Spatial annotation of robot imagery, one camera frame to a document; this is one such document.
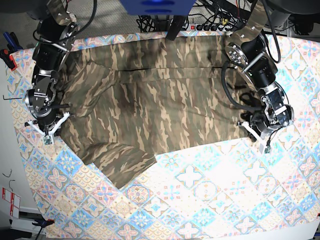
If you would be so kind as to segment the black robot arm image left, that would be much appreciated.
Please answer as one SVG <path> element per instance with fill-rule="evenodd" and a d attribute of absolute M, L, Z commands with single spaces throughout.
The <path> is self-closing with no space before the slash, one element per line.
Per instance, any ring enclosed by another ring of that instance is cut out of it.
<path fill-rule="evenodd" d="M 31 80 L 32 88 L 26 91 L 25 104 L 34 120 L 25 126 L 37 131 L 44 145 L 52 145 L 55 133 L 70 117 L 68 104 L 59 104 L 57 95 L 59 71 L 64 66 L 75 42 L 76 36 L 83 32 L 93 21 L 98 2 L 93 1 L 93 9 L 88 22 L 79 27 L 75 17 L 68 11 L 68 3 L 61 0 L 39 0 L 28 15 L 38 20 L 32 36 L 37 45 L 32 59 L 35 61 Z"/>

